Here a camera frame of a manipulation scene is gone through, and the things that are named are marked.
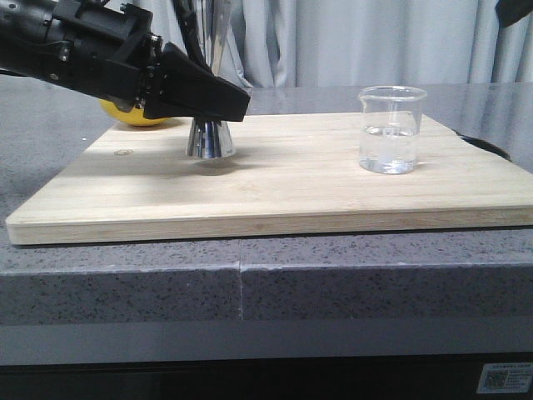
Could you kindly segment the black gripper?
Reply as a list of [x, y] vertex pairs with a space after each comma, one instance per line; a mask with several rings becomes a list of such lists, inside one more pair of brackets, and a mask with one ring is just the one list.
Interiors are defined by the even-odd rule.
[[191, 117], [240, 122], [250, 96], [207, 65], [191, 0], [173, 0], [187, 55], [168, 42], [150, 67], [161, 38], [152, 34], [152, 12], [124, 3], [115, 11], [101, 1], [53, 1], [49, 41], [58, 50], [49, 61], [49, 82], [107, 100], [143, 117]]
[[532, 0], [499, 0], [496, 3], [495, 11], [501, 28], [519, 22], [522, 18], [532, 13]]

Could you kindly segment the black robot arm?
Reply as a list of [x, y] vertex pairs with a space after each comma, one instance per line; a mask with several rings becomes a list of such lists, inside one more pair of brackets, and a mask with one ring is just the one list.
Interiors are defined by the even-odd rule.
[[186, 48], [152, 32], [152, 12], [104, 1], [3, 1], [1, 71], [107, 100], [146, 119], [240, 122], [249, 95], [200, 59], [192, 12], [183, 10]]

